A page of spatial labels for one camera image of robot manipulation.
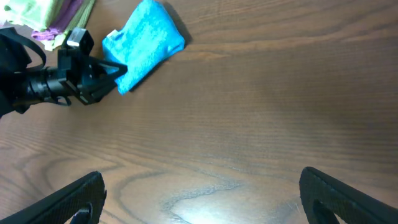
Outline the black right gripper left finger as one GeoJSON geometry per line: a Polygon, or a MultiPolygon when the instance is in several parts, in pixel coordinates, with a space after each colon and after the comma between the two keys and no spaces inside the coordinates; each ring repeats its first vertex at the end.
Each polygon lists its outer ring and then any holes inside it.
{"type": "Polygon", "coordinates": [[[107,191],[94,171],[1,220],[1,223],[98,223],[107,191]]]}

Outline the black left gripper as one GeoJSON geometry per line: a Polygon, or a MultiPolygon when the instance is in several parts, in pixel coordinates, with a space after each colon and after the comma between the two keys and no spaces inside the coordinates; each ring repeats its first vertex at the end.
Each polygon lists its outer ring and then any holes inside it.
{"type": "Polygon", "coordinates": [[[26,72],[26,105],[69,106],[71,96],[84,105],[97,103],[127,71],[125,64],[90,57],[78,49],[61,49],[58,67],[26,72]]]}

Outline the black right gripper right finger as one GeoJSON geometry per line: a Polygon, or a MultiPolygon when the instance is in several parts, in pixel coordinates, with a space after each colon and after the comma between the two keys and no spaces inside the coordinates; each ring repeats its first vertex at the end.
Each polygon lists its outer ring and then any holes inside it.
{"type": "Polygon", "coordinates": [[[376,200],[314,167],[299,180],[307,220],[315,223],[397,223],[397,209],[376,200]]]}

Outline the blue microfiber cloth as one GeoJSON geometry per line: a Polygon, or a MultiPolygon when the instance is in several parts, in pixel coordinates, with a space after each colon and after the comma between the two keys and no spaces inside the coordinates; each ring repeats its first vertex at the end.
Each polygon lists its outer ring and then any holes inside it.
{"type": "Polygon", "coordinates": [[[102,46],[106,60],[127,66],[127,72],[115,79],[123,95],[160,62],[182,51],[185,39],[161,3],[144,0],[121,30],[102,40],[102,46]]]}

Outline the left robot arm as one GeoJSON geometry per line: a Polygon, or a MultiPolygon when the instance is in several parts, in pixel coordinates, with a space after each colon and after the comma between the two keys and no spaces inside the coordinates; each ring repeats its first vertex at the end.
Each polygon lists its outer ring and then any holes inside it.
{"type": "Polygon", "coordinates": [[[46,66],[44,51],[14,27],[1,29],[1,115],[25,113],[30,106],[52,103],[70,106],[98,103],[127,72],[121,63],[90,56],[94,46],[83,28],[68,32],[57,53],[57,66],[46,66]]]}

